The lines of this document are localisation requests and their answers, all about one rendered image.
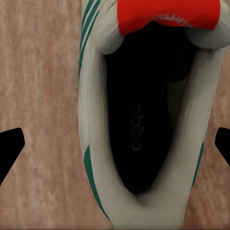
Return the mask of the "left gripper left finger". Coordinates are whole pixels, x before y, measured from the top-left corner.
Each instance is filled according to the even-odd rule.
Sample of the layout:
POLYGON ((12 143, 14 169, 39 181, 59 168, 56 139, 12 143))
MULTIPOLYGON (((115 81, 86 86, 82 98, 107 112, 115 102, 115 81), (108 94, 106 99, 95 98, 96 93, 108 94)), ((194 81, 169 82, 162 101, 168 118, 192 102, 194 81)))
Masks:
POLYGON ((25 146, 20 127, 0 133, 0 184, 25 146))

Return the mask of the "gym shoe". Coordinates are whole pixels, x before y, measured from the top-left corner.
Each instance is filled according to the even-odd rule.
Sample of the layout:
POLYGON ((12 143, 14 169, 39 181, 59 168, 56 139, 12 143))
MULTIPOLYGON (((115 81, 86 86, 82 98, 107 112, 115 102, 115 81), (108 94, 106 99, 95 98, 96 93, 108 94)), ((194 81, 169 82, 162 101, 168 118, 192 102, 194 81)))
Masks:
POLYGON ((230 8, 81 0, 81 13, 79 135, 96 202, 116 230, 179 230, 230 46, 230 8))

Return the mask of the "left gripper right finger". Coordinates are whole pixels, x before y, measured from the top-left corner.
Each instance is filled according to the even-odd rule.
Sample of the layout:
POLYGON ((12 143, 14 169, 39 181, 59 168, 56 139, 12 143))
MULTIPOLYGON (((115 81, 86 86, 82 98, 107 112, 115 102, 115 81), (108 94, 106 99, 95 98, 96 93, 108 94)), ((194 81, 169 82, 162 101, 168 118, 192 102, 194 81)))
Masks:
POLYGON ((215 145, 230 166, 230 129, 223 127, 218 129, 215 145))

